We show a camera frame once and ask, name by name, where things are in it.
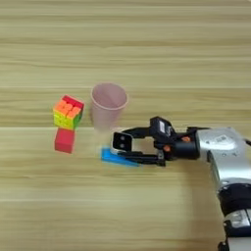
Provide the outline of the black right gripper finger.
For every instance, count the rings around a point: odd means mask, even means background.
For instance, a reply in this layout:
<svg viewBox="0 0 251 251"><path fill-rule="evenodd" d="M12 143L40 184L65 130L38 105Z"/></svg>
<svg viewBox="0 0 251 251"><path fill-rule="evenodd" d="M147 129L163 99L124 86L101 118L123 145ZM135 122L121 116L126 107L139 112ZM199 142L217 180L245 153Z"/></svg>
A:
<svg viewBox="0 0 251 251"><path fill-rule="evenodd" d="M120 152L119 155L131 162L143 165L157 165L158 156L143 154L142 152Z"/></svg>
<svg viewBox="0 0 251 251"><path fill-rule="evenodd" d="M130 135L132 138L145 138L151 135L149 127L134 127L123 130L123 133Z"/></svg>

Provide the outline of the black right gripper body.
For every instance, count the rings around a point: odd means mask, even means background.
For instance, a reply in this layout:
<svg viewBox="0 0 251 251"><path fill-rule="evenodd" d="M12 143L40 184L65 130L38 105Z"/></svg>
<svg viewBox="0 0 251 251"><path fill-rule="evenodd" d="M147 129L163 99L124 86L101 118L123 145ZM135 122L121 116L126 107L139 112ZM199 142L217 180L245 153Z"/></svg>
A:
<svg viewBox="0 0 251 251"><path fill-rule="evenodd" d="M156 148L158 166L164 167L167 161L176 159L196 160L200 157L194 128L186 132L175 132L171 126L156 130Z"/></svg>

